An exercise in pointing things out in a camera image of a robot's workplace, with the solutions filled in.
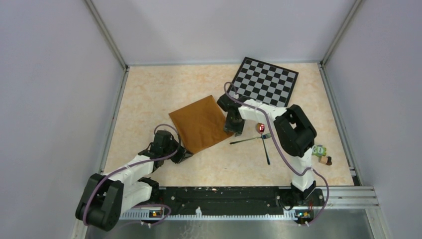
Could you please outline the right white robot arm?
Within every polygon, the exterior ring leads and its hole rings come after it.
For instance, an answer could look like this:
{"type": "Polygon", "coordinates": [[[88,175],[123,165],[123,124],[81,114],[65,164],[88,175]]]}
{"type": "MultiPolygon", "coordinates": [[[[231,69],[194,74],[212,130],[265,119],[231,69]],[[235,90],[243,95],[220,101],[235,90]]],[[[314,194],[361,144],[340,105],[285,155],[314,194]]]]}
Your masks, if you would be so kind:
{"type": "Polygon", "coordinates": [[[275,107],[248,97],[222,95],[218,106],[227,113],[224,131],[240,135],[246,120],[267,126],[282,160],[292,170],[292,199],[305,205],[312,199],[316,181],[312,173],[312,150],[317,132],[298,105],[275,107]]]}

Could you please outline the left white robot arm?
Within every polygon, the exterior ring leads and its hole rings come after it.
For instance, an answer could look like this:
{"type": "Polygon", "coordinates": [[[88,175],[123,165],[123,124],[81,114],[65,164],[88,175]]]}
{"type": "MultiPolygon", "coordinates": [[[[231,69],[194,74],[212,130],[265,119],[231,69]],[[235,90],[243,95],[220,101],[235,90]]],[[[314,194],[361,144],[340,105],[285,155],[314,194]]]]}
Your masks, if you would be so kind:
{"type": "Polygon", "coordinates": [[[166,130],[154,132],[154,139],[127,164],[101,175],[91,175],[75,211],[76,219],[86,226],[110,231],[120,216],[134,206],[145,203],[153,206],[159,201],[159,183],[148,177],[170,160],[185,161],[193,153],[181,145],[180,135],[166,130]]]}

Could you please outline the brown cloth napkin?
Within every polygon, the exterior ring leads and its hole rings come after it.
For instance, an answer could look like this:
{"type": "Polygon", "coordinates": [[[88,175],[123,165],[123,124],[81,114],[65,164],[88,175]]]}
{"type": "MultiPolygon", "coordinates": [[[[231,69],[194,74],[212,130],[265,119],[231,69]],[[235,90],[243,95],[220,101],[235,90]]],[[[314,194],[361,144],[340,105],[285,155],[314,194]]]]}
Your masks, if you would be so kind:
{"type": "Polygon", "coordinates": [[[212,95],[169,113],[169,117],[184,147],[193,154],[234,135],[224,131],[225,116],[212,95]]]}

